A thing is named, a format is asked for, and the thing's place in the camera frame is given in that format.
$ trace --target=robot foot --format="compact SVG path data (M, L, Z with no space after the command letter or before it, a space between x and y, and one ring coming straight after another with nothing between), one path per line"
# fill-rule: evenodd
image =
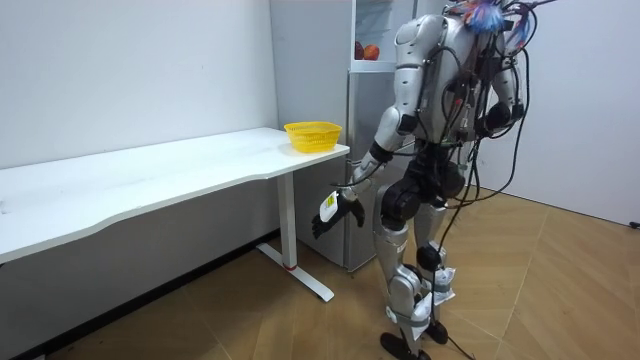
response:
M436 321L434 324L430 324L425 334L429 335L433 341L440 345L444 345L449 341L449 332L447 328L442 325L440 321Z
M380 335L380 344L398 360L431 360L431 357L422 350L418 356L411 354L404 340L390 333Z

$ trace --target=refrigerator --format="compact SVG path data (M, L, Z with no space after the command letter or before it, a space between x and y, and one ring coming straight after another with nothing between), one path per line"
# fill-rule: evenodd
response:
M373 142L382 113L394 102L395 33L429 7L434 7L434 1L271 0L280 128L302 121L338 124L342 126L338 142L351 148L347 157L362 158ZM356 41L363 46L378 45L379 59L356 60ZM412 151L412 139L407 139L401 151ZM348 182L352 168L339 158L296 171L297 238L347 271L371 260L375 256L371 226L375 193L378 186L399 180L409 160L395 157L376 186L360 196L366 212L362 228L349 215L317 240L311 232L311 219L336 190L329 184Z

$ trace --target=gray refrigerator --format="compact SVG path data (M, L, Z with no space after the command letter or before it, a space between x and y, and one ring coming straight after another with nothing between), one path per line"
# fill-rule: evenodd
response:
M356 69L352 61L352 36L359 36L356 26L360 15L356 12L362 1L271 0L280 128L301 121L338 124L343 128L339 143L351 147L347 157L354 160L367 152L382 113L394 102L393 63L390 63L390 67L385 66L388 62L358 63L356 65L365 66ZM386 0L381 3L376 0L371 4L375 11L380 6L387 12L402 8L403 16L408 19L414 1ZM372 12L367 16L385 14ZM389 23L398 14L387 14L391 19ZM398 19L392 25L399 26L407 20L405 18ZM403 151L412 151L411 148L411 144L408 144ZM377 185L401 178L408 161L407 157L396 157L378 179ZM354 271L375 256L371 217L377 187L360 198L366 210L364 227L358 228L349 217L318 240L313 238L311 232L311 219L318 213L322 201L335 190L329 184L345 183L350 176L351 167L344 158L294 173L296 235L327 259L348 271Z

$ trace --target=white table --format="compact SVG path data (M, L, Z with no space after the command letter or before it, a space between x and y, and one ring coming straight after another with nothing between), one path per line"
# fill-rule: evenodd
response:
M285 132L259 128L0 170L0 264L123 219L277 176L282 255L266 244L258 248L329 301L333 292L297 267L292 171L348 152L336 145L303 154Z

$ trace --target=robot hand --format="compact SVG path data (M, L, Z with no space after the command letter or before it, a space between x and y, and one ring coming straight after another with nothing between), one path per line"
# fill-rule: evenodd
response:
M320 213L311 220L313 236L317 239L320 235L331 230L331 228L345 217L352 213L358 222L358 227L364 225L364 208L360 200L349 201L342 190L334 191L320 204Z

